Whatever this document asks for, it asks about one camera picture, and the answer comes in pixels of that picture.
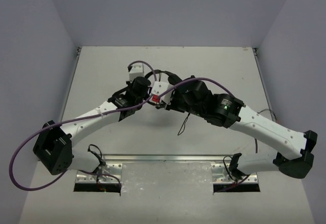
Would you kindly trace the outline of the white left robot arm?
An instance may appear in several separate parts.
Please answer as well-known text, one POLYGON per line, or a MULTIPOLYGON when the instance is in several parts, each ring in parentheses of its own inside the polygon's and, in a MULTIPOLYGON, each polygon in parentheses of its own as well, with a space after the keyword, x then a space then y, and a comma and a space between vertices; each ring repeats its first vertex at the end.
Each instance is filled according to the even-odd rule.
POLYGON ((150 80, 136 77, 127 87, 75 120, 59 126, 54 121, 45 123, 45 130, 39 134, 33 147, 34 154, 52 175, 66 170, 97 172, 104 165, 100 155, 90 150, 79 151, 75 146, 102 127, 135 114, 148 101, 150 84, 150 80))

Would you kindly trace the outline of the black headset with microphone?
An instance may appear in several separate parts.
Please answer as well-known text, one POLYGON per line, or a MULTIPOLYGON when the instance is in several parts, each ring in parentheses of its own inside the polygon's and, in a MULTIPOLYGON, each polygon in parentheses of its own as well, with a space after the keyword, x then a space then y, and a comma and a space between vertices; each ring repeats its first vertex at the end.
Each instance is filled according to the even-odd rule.
POLYGON ((170 71, 162 71, 159 69, 154 70, 154 72, 152 72, 152 71, 148 72, 145 75, 145 78, 148 79, 150 76, 152 76, 154 74, 156 75, 158 81, 162 81, 161 76, 162 76, 162 74, 165 74, 167 76, 168 83, 173 86, 182 81, 182 79, 178 75, 176 75, 170 71))

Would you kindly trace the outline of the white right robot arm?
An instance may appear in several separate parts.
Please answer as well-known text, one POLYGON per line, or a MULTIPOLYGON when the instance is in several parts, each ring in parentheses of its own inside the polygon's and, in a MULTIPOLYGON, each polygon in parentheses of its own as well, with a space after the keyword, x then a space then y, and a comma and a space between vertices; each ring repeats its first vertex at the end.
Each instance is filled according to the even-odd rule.
POLYGON ((211 125, 241 132, 270 147, 256 154, 234 154, 228 167, 234 179, 268 171, 303 179, 313 166, 316 132, 288 129, 233 95, 212 93, 201 80, 191 78, 175 85, 167 109, 198 116, 211 125))

